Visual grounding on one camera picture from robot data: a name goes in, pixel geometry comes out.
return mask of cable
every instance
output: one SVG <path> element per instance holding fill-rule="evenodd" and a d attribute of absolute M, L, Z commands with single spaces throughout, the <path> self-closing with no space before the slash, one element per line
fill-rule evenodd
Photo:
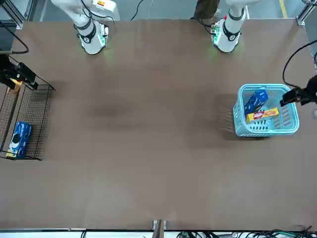
<path fill-rule="evenodd" d="M 85 7 L 85 9 L 86 9 L 86 10 L 89 12 L 89 14 L 90 14 L 90 16 L 88 16 L 88 15 L 85 13 L 84 9 L 83 9 L 83 12 L 84 12 L 84 14 L 86 15 L 86 17 L 92 18 L 92 16 L 96 16 L 96 17 L 99 17 L 99 18 L 110 18 L 110 19 L 112 20 L 112 22 L 113 22 L 113 25 L 115 26 L 114 18 L 113 18 L 112 16 L 99 16 L 99 15 L 97 15 L 97 14 L 94 14 L 94 13 L 91 12 L 90 9 L 85 5 L 85 3 L 84 3 L 83 0 L 80 0 L 80 1 L 81 1 L 82 5 Z"/>
<path fill-rule="evenodd" d="M 138 11 L 139 11 L 139 6 L 140 6 L 141 2 L 143 2 L 143 1 L 144 1 L 144 0 L 141 0 L 141 1 L 139 2 L 138 6 L 137 6 L 137 10 L 136 10 L 136 12 L 135 12 L 134 16 L 131 18 L 131 20 L 130 20 L 130 21 L 132 21 L 132 20 L 135 18 L 135 16 L 138 14 Z"/>
<path fill-rule="evenodd" d="M 183 234 L 183 232 L 178 233 L 176 238 L 179 238 L 181 234 Z"/>
<path fill-rule="evenodd" d="M 14 60 L 16 63 L 19 63 L 19 61 L 17 61 L 15 58 L 13 58 L 12 56 L 9 56 L 10 59 Z"/>
<path fill-rule="evenodd" d="M 209 27 L 209 26 L 207 26 L 206 24 L 204 24 L 201 20 L 199 20 L 199 19 L 197 19 L 197 18 L 194 18 L 194 17 L 191 17 L 190 19 L 196 20 L 199 24 L 201 24 L 201 25 L 204 27 L 204 29 L 208 32 L 208 34 L 210 34 L 210 35 L 215 35 L 214 33 L 211 33 L 211 32 L 207 29 L 207 27 Z"/>
<path fill-rule="evenodd" d="M 243 234 L 243 232 L 241 232 L 241 233 L 239 234 L 238 238 L 240 238 L 242 234 Z"/>
<path fill-rule="evenodd" d="M 203 238 L 198 232 L 194 232 L 196 234 L 196 237 L 199 236 L 200 238 Z"/>
<path fill-rule="evenodd" d="M 297 54 L 297 52 L 301 51 L 302 49 L 304 49 L 304 48 L 306 48 L 307 46 L 310 46 L 310 45 L 312 45 L 312 44 L 314 44 L 314 43 L 316 43 L 316 42 L 317 42 L 317 40 L 314 40 L 314 41 L 312 41 L 312 42 L 310 42 L 310 43 L 307 43 L 307 44 L 303 45 L 302 47 L 298 48 L 298 49 L 291 55 L 290 58 L 288 58 L 288 60 L 287 60 L 287 62 L 286 62 L 286 64 L 285 64 L 285 66 L 284 66 L 283 74 L 282 74 L 283 81 L 284 81 L 284 83 L 285 83 L 286 85 L 291 86 L 291 87 L 294 87 L 294 88 L 299 88 L 299 86 L 297 86 L 297 85 L 295 85 L 295 84 L 291 84 L 291 83 L 286 82 L 286 80 L 285 80 L 285 70 L 286 70 L 286 68 L 287 68 L 287 66 L 288 66 L 288 64 L 289 64 L 289 62 L 291 61 L 292 57 L 294 57 L 294 55 Z"/>
<path fill-rule="evenodd" d="M 203 234 L 206 236 L 206 238 L 211 238 L 211 236 L 209 235 L 209 233 L 203 232 Z"/>
<path fill-rule="evenodd" d="M 317 3 L 313 3 L 312 0 L 302 0 L 302 2 L 308 6 L 317 6 Z"/>
<path fill-rule="evenodd" d="M 80 238 L 86 238 L 86 234 L 87 234 L 87 231 L 83 231 L 83 232 L 81 233 Z"/>
<path fill-rule="evenodd" d="M 305 230 L 303 230 L 303 234 L 301 237 L 306 237 L 308 238 L 308 231 L 312 228 L 313 226 L 308 226 Z"/>
<path fill-rule="evenodd" d="M 148 19 L 150 18 L 150 14 L 151 14 L 151 8 L 152 8 L 152 5 L 154 3 L 154 0 L 152 0 L 151 4 L 150 4 L 150 8 L 149 8 L 149 16 L 148 16 Z"/>
<path fill-rule="evenodd" d="M 251 234 L 255 234 L 255 232 L 249 232 L 249 233 L 246 235 L 246 237 L 245 237 L 245 238 L 248 238 L 248 237 L 249 237 L 249 235 L 251 235 Z"/>
<path fill-rule="evenodd" d="M 0 25 L 3 26 L 8 32 L 10 32 L 10 34 L 14 36 L 25 47 L 24 51 L 12 51 L 12 52 L 8 52 L 8 54 L 21 55 L 21 54 L 26 54 L 29 52 L 28 46 L 17 35 L 15 35 L 6 25 L 4 25 L 2 21 L 0 21 Z"/>

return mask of gray floor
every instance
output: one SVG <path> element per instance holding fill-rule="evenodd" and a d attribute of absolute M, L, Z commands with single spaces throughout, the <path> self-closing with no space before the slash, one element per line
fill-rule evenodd
<path fill-rule="evenodd" d="M 134 15 L 140 0 L 115 0 L 121 20 L 130 20 Z M 150 19 L 189 19 L 195 10 L 197 0 L 155 0 Z M 304 4 L 300 0 L 285 0 L 288 17 L 295 17 L 303 9 Z M 147 19 L 151 0 L 144 0 L 139 7 L 135 19 Z M 279 0 L 263 0 L 248 6 L 250 18 L 282 18 Z M 228 5 L 224 0 L 220 1 L 220 14 L 227 14 Z M 69 17 L 55 7 L 50 0 L 38 1 L 34 14 L 34 21 L 69 21 Z"/>

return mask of blue snack package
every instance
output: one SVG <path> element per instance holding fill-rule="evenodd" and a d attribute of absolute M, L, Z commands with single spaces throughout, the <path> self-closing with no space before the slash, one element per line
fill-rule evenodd
<path fill-rule="evenodd" d="M 18 121 L 10 141 L 7 157 L 24 159 L 26 148 L 30 141 L 32 126 L 26 122 Z"/>
<path fill-rule="evenodd" d="M 264 89 L 255 91 L 252 97 L 244 105 L 244 115 L 256 113 L 268 100 L 268 95 Z"/>

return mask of black cable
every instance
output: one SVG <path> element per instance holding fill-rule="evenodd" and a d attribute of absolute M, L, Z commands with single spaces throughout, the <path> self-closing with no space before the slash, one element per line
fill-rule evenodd
<path fill-rule="evenodd" d="M 83 9 L 83 12 L 84 12 L 84 14 L 86 15 L 86 17 L 92 18 L 92 16 L 96 16 L 96 17 L 99 17 L 99 18 L 110 18 L 110 19 L 112 20 L 112 22 L 113 22 L 113 25 L 115 26 L 114 18 L 113 18 L 112 16 L 99 16 L 99 15 L 97 15 L 97 14 L 94 14 L 94 13 L 91 12 L 91 11 L 89 10 L 89 8 L 85 5 L 85 3 L 84 3 L 83 0 L 80 0 L 80 1 L 81 1 L 82 5 L 85 7 L 85 9 L 86 9 L 86 10 L 89 12 L 89 14 L 90 14 L 90 16 L 88 16 L 88 15 L 85 13 L 85 10 Z"/>
<path fill-rule="evenodd" d="M 194 237 L 193 233 L 192 232 L 186 232 L 187 235 L 189 236 L 189 238 L 197 238 L 197 237 Z"/>
<path fill-rule="evenodd" d="M 303 230 L 303 235 L 305 238 L 308 238 L 308 231 L 312 228 L 313 226 L 308 226 L 305 230 Z"/>
<path fill-rule="evenodd" d="M 14 60 L 16 63 L 19 63 L 19 61 L 17 61 L 15 58 L 13 58 L 12 56 L 9 56 L 10 59 Z"/>
<path fill-rule="evenodd" d="M 130 21 L 132 21 L 132 20 L 135 18 L 135 16 L 138 14 L 138 11 L 139 11 L 139 6 L 140 6 L 141 2 L 143 2 L 143 1 L 144 1 L 144 0 L 141 0 L 141 1 L 138 3 L 137 10 L 136 10 L 136 12 L 135 12 L 134 16 L 131 18 L 131 20 L 130 20 Z"/>
<path fill-rule="evenodd" d="M 86 238 L 86 234 L 87 234 L 87 231 L 83 231 L 83 232 L 81 233 L 80 238 Z"/>
<path fill-rule="evenodd" d="M 242 234 L 243 234 L 243 232 L 241 232 L 241 233 L 239 234 L 238 238 L 240 238 Z"/>
<path fill-rule="evenodd" d="M 213 35 L 213 36 L 215 35 L 214 33 L 211 33 L 210 30 L 207 29 L 207 27 L 210 28 L 211 25 L 208 26 L 207 24 L 203 23 L 201 20 L 199 20 L 199 19 L 197 19 L 197 18 L 194 18 L 194 17 L 191 17 L 190 19 L 196 20 L 199 24 L 201 24 L 201 25 L 204 27 L 204 29 L 208 32 L 208 34 Z"/>
<path fill-rule="evenodd" d="M 286 70 L 286 67 L 288 66 L 288 64 L 289 64 L 289 62 L 291 61 L 292 57 L 294 57 L 294 55 L 297 54 L 298 51 L 301 51 L 302 49 L 304 49 L 304 48 L 306 48 L 307 46 L 310 46 L 310 45 L 312 45 L 312 44 L 314 44 L 314 43 L 316 43 L 316 42 L 317 42 L 317 40 L 314 40 L 314 41 L 312 41 L 312 42 L 310 42 L 310 43 L 307 43 L 307 44 L 303 45 L 302 47 L 300 47 L 299 49 L 297 49 L 297 50 L 291 55 L 290 58 L 288 58 L 288 60 L 287 60 L 287 62 L 286 62 L 286 64 L 285 64 L 285 66 L 284 66 L 283 74 L 282 74 L 283 81 L 284 81 L 284 83 L 285 83 L 286 85 L 291 86 L 291 87 L 294 87 L 294 88 L 299 88 L 299 86 L 297 86 L 297 85 L 295 85 L 295 84 L 291 84 L 291 83 L 286 82 L 286 80 L 285 80 L 285 70 Z"/>
<path fill-rule="evenodd" d="M 213 232 L 209 232 L 209 234 L 212 236 L 212 238 L 219 238 L 219 236 L 217 236 L 215 233 Z"/>
<path fill-rule="evenodd" d="M 199 236 L 200 238 L 203 238 L 198 232 L 194 232 L 196 234 L 196 237 Z"/>
<path fill-rule="evenodd" d="M 269 232 L 271 232 L 271 233 L 284 232 L 284 233 L 289 233 L 289 234 L 291 234 L 291 235 L 293 235 L 293 236 L 296 236 L 296 237 L 297 237 L 297 234 L 295 234 L 294 232 L 286 232 L 286 231 L 279 230 L 279 229 L 274 229 L 274 230 L 271 230 L 271 231 L 269 231 Z"/>
<path fill-rule="evenodd" d="M 245 237 L 245 238 L 248 238 L 248 237 L 249 237 L 249 235 L 251 235 L 251 234 L 255 234 L 255 232 L 249 232 L 249 233 L 246 235 L 246 237 Z"/>
<path fill-rule="evenodd" d="M 8 32 L 10 32 L 10 34 L 14 36 L 25 47 L 24 51 L 12 51 L 11 52 L 12 55 L 21 55 L 21 54 L 26 54 L 29 52 L 28 46 L 17 35 L 15 35 L 6 25 L 4 25 L 2 21 L 0 21 L 0 25 L 3 26 Z"/>
<path fill-rule="evenodd" d="M 179 236 L 180 236 L 182 233 L 183 233 L 183 232 L 178 233 L 178 235 L 177 235 L 177 237 L 176 237 L 176 238 L 179 238 Z"/>
<path fill-rule="evenodd" d="M 206 238 L 211 238 L 211 236 L 209 235 L 209 233 L 207 233 L 207 232 L 203 232 L 204 233 L 204 235 L 206 236 Z"/>

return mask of wire basket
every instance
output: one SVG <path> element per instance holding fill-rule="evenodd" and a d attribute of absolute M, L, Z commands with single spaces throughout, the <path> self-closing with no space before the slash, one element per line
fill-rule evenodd
<path fill-rule="evenodd" d="M 1 158 L 21 160 L 7 156 L 7 149 L 17 122 L 23 121 L 32 126 L 32 133 L 22 160 L 43 160 L 53 93 L 54 88 L 49 84 L 39 85 L 37 90 L 25 85 L 17 95 L 5 92 L 0 109 Z"/>

